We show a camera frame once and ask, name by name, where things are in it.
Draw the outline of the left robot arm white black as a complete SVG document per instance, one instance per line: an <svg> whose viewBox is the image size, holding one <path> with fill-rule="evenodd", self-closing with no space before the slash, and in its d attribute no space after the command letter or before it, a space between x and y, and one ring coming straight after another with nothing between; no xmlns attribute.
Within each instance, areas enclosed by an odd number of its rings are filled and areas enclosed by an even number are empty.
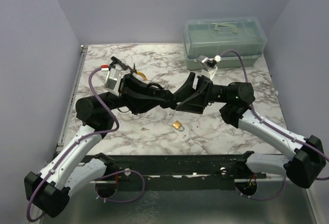
<svg viewBox="0 0 329 224"><path fill-rule="evenodd" d="M75 137L47 166L38 173L29 172L24 178L30 222L31 206L42 211L42 216L57 217L67 206L70 197L92 180L113 177L114 168L100 158L78 168L86 154L107 134L119 129L114 109L127 107L133 114L142 114L156 106L167 108L175 101L174 95L157 83L146 84L132 74L112 80L106 92L97 94L91 86L92 96L76 102L77 118L82 121Z"/></svg>

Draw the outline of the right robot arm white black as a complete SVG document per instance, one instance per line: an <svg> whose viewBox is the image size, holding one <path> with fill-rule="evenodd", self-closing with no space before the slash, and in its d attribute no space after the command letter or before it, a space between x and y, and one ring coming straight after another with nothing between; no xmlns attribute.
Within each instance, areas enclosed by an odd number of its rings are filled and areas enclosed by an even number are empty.
<svg viewBox="0 0 329 224"><path fill-rule="evenodd" d="M194 88L195 78L195 73L190 73L181 88L174 93L177 111L202 114L208 104L223 103L220 114L226 124L255 135L281 153L279 156L251 153L236 166L241 178L268 172L286 176L304 189L308 189L319 178L326 158L318 137L311 135L305 138L259 115L253 107L255 96L251 83L215 85L202 75L198 77Z"/></svg>

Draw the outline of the black padlock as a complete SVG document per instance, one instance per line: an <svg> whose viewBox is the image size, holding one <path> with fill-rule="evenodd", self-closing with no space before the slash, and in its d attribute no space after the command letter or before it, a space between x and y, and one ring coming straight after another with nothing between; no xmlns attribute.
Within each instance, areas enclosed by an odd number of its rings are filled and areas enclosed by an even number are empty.
<svg viewBox="0 0 329 224"><path fill-rule="evenodd" d="M147 90L153 97L161 98L163 101L160 103L160 107L163 109L171 108L175 109L176 107L176 99L173 93L169 90L164 89L161 85L155 82L151 82L147 84Z"/></svg>

